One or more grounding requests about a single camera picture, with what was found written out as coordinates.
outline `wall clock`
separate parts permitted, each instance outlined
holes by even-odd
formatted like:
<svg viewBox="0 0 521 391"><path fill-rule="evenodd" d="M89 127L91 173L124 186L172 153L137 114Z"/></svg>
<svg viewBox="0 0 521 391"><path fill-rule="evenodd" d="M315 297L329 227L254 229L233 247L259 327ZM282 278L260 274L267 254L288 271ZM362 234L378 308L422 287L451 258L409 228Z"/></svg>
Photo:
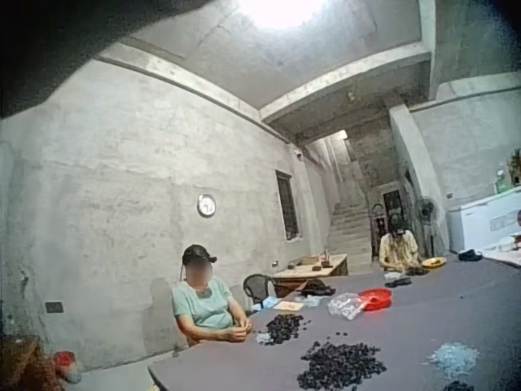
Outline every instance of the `wall clock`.
<svg viewBox="0 0 521 391"><path fill-rule="evenodd" d="M209 194L201 194L197 199L197 211L205 218L210 218L215 214L217 204Z"/></svg>

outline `black chair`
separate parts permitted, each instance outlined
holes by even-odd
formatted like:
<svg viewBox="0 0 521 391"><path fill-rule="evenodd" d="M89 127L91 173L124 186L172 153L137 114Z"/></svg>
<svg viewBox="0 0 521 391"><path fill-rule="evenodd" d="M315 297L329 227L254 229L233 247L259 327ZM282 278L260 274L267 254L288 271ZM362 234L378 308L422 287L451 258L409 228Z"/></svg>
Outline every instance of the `black chair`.
<svg viewBox="0 0 521 391"><path fill-rule="evenodd" d="M246 296L253 300L253 304L260 304L264 308L262 301L269 296L268 286L272 283L275 286L274 279L268 275L250 275L243 282L243 289Z"/></svg>

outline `window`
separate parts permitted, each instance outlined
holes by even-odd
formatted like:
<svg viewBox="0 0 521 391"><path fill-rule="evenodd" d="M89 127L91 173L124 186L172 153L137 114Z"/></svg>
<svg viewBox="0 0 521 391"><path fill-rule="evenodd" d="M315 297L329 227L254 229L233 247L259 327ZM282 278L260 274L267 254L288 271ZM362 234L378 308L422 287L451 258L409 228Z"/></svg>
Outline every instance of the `window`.
<svg viewBox="0 0 521 391"><path fill-rule="evenodd" d="M277 171L278 194L280 195L287 240L294 239L299 234L299 225L296 221L295 203L293 202L293 195L291 193L290 180L290 175Z"/></svg>

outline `wall switch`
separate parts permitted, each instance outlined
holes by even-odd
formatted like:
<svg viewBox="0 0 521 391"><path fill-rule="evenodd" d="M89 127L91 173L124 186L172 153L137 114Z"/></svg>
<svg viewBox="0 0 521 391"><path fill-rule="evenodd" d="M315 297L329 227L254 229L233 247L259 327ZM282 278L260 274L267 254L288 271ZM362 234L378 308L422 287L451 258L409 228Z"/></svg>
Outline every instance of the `wall switch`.
<svg viewBox="0 0 521 391"><path fill-rule="evenodd" d="M48 314L62 314L63 313L63 302L62 301L46 301L46 312Z"/></svg>

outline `gray tablecloth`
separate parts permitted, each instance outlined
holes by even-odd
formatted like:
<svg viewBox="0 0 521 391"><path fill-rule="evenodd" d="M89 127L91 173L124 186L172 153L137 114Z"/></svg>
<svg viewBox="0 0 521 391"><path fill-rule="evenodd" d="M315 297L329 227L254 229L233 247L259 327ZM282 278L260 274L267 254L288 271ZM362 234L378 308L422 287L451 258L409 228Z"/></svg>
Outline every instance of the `gray tablecloth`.
<svg viewBox="0 0 521 391"><path fill-rule="evenodd" d="M324 281L341 292L382 286L382 274L332 277ZM253 317L263 329L278 312ZM514 390L521 373L521 272L483 260L449 262L429 275L413 277L409 286L393 289L390 308L365 312L353 321L331 317L326 302L300 311L311 319L299 339L260 346L255 336L243 344L204 342L150 366L154 381L168 391L299 389L296 376L308 363L300 360L315 340L364 342L381 348L378 358L388 370L364 380L360 391L442 390L449 383L427 356L445 342L462 342L480 356L462 380L476 391ZM347 332L348 337L336 336Z"/></svg>

